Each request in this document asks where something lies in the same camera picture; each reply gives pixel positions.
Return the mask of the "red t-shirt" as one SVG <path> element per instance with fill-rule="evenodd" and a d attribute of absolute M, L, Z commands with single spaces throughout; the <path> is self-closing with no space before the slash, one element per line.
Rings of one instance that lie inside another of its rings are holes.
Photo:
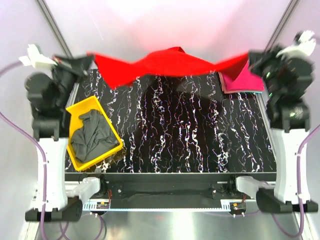
<path fill-rule="evenodd" d="M 183 77 L 222 72 L 234 80 L 248 62 L 249 53 L 245 52 L 216 63 L 187 54 L 181 47 L 153 51 L 135 62 L 97 52 L 88 52 L 87 55 L 94 57 L 94 63 L 107 85 L 116 89 L 131 85 L 137 77 L 145 75 Z"/>

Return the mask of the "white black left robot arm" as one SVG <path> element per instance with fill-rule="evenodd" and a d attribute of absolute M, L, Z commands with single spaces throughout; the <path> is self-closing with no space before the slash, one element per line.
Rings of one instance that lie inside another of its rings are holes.
<path fill-rule="evenodd" d="M 33 136 L 38 157 L 38 187 L 35 206 L 25 213 L 28 222 L 77 222 L 83 204 L 94 195 L 108 193 L 106 183 L 89 177 L 66 192 L 65 156 L 70 136 L 71 114 L 67 111 L 76 84 L 84 80 L 93 56 L 67 58 L 46 57 L 37 45 L 27 47 L 27 55 L 19 60 L 24 66 L 48 69 L 51 76 L 36 72 L 24 84 L 32 114 Z"/>

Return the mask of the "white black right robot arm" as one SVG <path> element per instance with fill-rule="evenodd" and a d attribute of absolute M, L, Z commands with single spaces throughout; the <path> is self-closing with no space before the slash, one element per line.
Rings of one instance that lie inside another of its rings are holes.
<path fill-rule="evenodd" d="M 276 181 L 270 186 L 249 175 L 234 177 L 227 185 L 228 195 L 245 194 L 256 200 L 264 213 L 316 213 L 319 205 L 310 197 L 307 183 L 305 145 L 311 129 L 310 110 L 303 100 L 313 82 L 310 56 L 317 39 L 311 30 L 299 31 L 292 45 L 276 45 L 266 51 L 250 51 L 248 68 L 262 78 L 269 94 L 266 115 L 276 136 Z"/>

